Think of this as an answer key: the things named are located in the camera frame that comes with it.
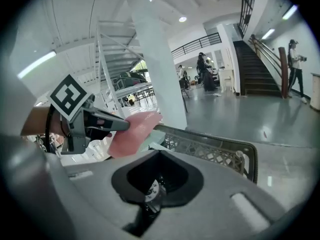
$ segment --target white pillar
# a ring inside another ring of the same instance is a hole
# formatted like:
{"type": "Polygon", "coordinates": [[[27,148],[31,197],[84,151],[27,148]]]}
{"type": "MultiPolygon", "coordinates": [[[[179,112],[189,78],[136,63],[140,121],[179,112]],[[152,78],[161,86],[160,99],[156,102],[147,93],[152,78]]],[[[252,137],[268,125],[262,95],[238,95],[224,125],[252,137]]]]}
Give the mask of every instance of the white pillar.
{"type": "Polygon", "coordinates": [[[167,37],[153,3],[149,0],[127,0],[127,3],[163,122],[184,130],[187,119],[179,80],[167,37]]]}
{"type": "Polygon", "coordinates": [[[232,63],[231,67],[233,68],[233,72],[234,72],[234,90],[236,93],[240,94],[239,64],[238,64],[238,58],[237,58],[234,42],[232,41],[232,37],[226,31],[225,25],[219,24],[218,26],[216,26],[216,28],[218,29],[220,39],[222,42],[222,47],[223,47],[222,49],[224,50],[224,51],[221,51],[223,60],[225,60],[225,56],[228,57],[228,60],[229,58],[231,59],[231,63],[232,63]]]}
{"type": "Polygon", "coordinates": [[[217,63],[217,58],[216,58],[215,51],[213,50],[213,51],[211,52],[211,54],[212,54],[212,60],[213,60],[213,62],[214,62],[214,68],[215,68],[215,69],[218,69],[218,63],[217,63]]]}

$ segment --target white wall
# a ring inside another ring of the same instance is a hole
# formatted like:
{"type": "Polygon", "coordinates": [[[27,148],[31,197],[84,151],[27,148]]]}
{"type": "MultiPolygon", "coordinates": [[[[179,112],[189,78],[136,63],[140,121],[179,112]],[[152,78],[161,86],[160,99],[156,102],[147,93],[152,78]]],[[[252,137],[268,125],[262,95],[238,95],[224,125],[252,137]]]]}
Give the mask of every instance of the white wall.
{"type": "Polygon", "coordinates": [[[207,32],[203,24],[196,24],[185,28],[181,32],[177,33],[173,37],[168,39],[170,50],[173,51],[187,43],[190,43],[196,39],[207,36],[207,32]]]}
{"type": "Polygon", "coordinates": [[[250,17],[249,25],[244,34],[243,40],[247,41],[255,31],[269,0],[254,0],[253,10],[250,17]]]}
{"type": "MultiPolygon", "coordinates": [[[[313,93],[311,73],[320,74],[320,50],[308,24],[303,19],[300,19],[296,24],[291,24],[291,28],[287,28],[286,31],[281,34],[278,33],[274,39],[269,40],[267,45],[271,49],[274,48],[274,53],[277,55],[279,55],[279,47],[284,47],[285,52],[288,53],[288,44],[291,39],[298,41],[298,45],[296,46],[297,53],[307,57],[307,61],[301,64],[303,88],[304,93],[311,97],[313,93]]],[[[295,81],[292,88],[300,90],[298,80],[295,81]]]]}
{"type": "Polygon", "coordinates": [[[219,35],[222,41],[222,46],[224,49],[222,49],[222,57],[225,62],[225,56],[228,56],[228,61],[229,58],[231,60],[231,65],[224,64],[226,69],[233,69],[234,73],[234,90],[236,93],[240,93],[240,73],[239,73],[239,64],[238,64],[238,58],[237,58],[237,53],[236,49],[234,46],[234,43],[232,41],[232,36],[230,33],[227,32],[226,30],[226,25],[220,24],[217,26],[217,29],[219,31],[219,35]]]}
{"type": "Polygon", "coordinates": [[[198,76],[198,72],[197,72],[197,68],[196,67],[187,68],[185,71],[188,74],[188,77],[190,77],[191,81],[195,80],[195,76],[198,76]]]}
{"type": "Polygon", "coordinates": [[[203,26],[208,31],[216,28],[219,24],[239,23],[240,15],[241,15],[240,12],[222,15],[222,16],[213,18],[211,20],[208,20],[207,22],[203,23],[203,26]]]}
{"type": "Polygon", "coordinates": [[[242,40],[241,36],[238,35],[236,28],[236,24],[225,24],[225,31],[227,32],[228,36],[231,37],[233,42],[242,40]]]}

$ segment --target chair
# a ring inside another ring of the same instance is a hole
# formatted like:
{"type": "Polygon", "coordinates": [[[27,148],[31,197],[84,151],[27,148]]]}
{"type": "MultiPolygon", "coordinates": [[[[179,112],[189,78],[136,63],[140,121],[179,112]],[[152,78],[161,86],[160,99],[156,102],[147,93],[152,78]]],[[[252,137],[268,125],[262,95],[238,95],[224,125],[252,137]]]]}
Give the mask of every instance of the chair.
{"type": "Polygon", "coordinates": [[[225,85],[226,80],[231,81],[230,89],[233,93],[235,92],[235,78],[234,78],[233,69],[219,69],[219,78],[220,78],[220,86],[221,86],[222,93],[226,90],[226,85],[225,85]]]}
{"type": "Polygon", "coordinates": [[[146,97],[147,97],[147,98],[150,97],[150,99],[151,99],[152,101],[154,101],[154,100],[152,99],[152,96],[155,95],[155,92],[154,92],[154,89],[153,89],[153,88],[149,88],[149,89],[145,90],[145,93],[146,93],[146,97]]]}
{"type": "Polygon", "coordinates": [[[179,84],[180,84],[180,90],[181,90],[181,96],[182,96],[182,99],[183,99],[184,109],[188,113],[188,110],[187,110],[187,107],[186,107],[186,101],[185,101],[185,97],[183,95],[183,92],[188,96],[189,99],[190,99],[190,97],[189,97],[189,95],[188,95],[188,93],[186,92],[186,89],[185,89],[185,80],[184,79],[180,79],[179,80],[179,84]]]}
{"type": "Polygon", "coordinates": [[[188,98],[190,99],[190,97],[189,97],[189,95],[188,95],[188,93],[186,92],[186,89],[185,89],[186,81],[184,79],[180,79],[179,80],[179,84],[180,84],[181,93],[184,92],[188,96],[188,98]]]}

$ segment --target white metal frame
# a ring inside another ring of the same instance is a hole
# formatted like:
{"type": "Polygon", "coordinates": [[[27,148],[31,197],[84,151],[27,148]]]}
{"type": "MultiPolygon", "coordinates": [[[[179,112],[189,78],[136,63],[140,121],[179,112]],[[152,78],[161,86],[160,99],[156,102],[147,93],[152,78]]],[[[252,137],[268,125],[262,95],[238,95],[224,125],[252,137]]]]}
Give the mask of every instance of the white metal frame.
{"type": "MultiPolygon", "coordinates": [[[[103,50],[103,47],[102,47],[102,40],[101,40],[101,34],[100,34],[100,26],[99,26],[99,23],[97,24],[97,27],[96,27],[96,38],[97,38],[97,43],[98,43],[98,48],[99,48],[99,71],[101,71],[101,66],[102,66],[102,70],[103,70],[103,73],[104,73],[104,76],[105,76],[105,79],[106,79],[106,82],[108,84],[108,87],[110,89],[110,92],[111,92],[111,96],[112,96],[112,99],[113,99],[113,102],[115,104],[115,107],[117,108],[117,110],[119,111],[119,114],[121,117],[125,117],[125,114],[122,110],[122,107],[118,101],[118,97],[117,97],[117,94],[116,94],[116,91],[115,91],[115,88],[112,84],[112,81],[111,81],[111,78],[110,78],[110,75],[109,75],[109,71],[108,71],[108,67],[107,67],[107,63],[106,63],[106,58],[105,58],[105,55],[104,55],[104,50],[103,50]]],[[[101,79],[100,79],[100,74],[99,74],[99,87],[101,87],[101,79]]]]}
{"type": "Polygon", "coordinates": [[[129,51],[130,53],[136,55],[141,60],[144,60],[144,58],[140,54],[138,54],[135,51],[133,51],[131,48],[129,48],[129,47],[125,46],[124,44],[118,42],[117,40],[113,39],[112,37],[108,36],[107,34],[101,33],[100,25],[105,25],[105,24],[116,24],[116,25],[121,25],[122,24],[122,26],[126,27],[126,28],[132,28],[132,26],[127,22],[98,21],[97,22],[97,28],[96,28],[96,40],[94,41],[95,43],[97,43],[98,50],[99,50],[99,65],[98,65],[99,92],[101,91],[101,69],[102,69],[103,73],[104,73],[104,76],[105,76],[105,79],[106,79],[106,82],[107,82],[107,85],[108,85],[108,87],[110,89],[110,93],[111,93],[112,99],[114,101],[115,107],[119,111],[120,116],[124,118],[125,114],[124,114],[123,109],[121,107],[121,104],[119,102],[119,99],[121,99],[121,98],[117,96],[117,93],[115,91],[115,88],[113,86],[113,83],[112,83],[112,80],[110,78],[110,74],[109,74],[109,71],[108,71],[108,67],[107,67],[107,62],[106,62],[106,58],[105,58],[105,54],[104,54],[104,50],[103,50],[101,36],[103,36],[104,38],[108,38],[109,40],[112,40],[114,43],[116,43],[117,45],[123,47],[125,50],[129,51]]]}

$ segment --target table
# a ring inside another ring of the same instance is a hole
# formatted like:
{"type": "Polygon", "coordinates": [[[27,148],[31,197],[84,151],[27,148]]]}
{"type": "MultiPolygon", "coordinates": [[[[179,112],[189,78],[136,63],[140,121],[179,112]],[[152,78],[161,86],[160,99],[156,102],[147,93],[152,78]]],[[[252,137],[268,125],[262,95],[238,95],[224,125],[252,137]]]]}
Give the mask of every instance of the table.
{"type": "Polygon", "coordinates": [[[310,107],[314,110],[320,111],[320,74],[312,74],[312,97],[310,107]]]}
{"type": "Polygon", "coordinates": [[[135,97],[136,97],[136,99],[137,99],[137,101],[139,102],[139,105],[141,105],[141,103],[140,103],[140,94],[142,94],[142,99],[145,99],[146,100],[146,103],[149,105],[149,102],[148,102],[148,97],[150,97],[151,98],[151,100],[153,101],[153,99],[152,99],[152,95],[154,95],[155,94],[155,92],[154,92],[154,89],[153,89],[153,87],[152,86],[148,86],[148,87],[145,87],[145,88],[142,88],[142,89],[140,89],[139,91],[137,91],[136,93],[135,93],[135,97]]]}
{"type": "Polygon", "coordinates": [[[139,84],[136,84],[136,85],[128,87],[128,88],[116,90],[115,94],[118,99],[121,99],[121,98],[124,98],[130,94],[149,89],[150,87],[152,87],[151,82],[144,82],[144,83],[139,83],[139,84]]]}

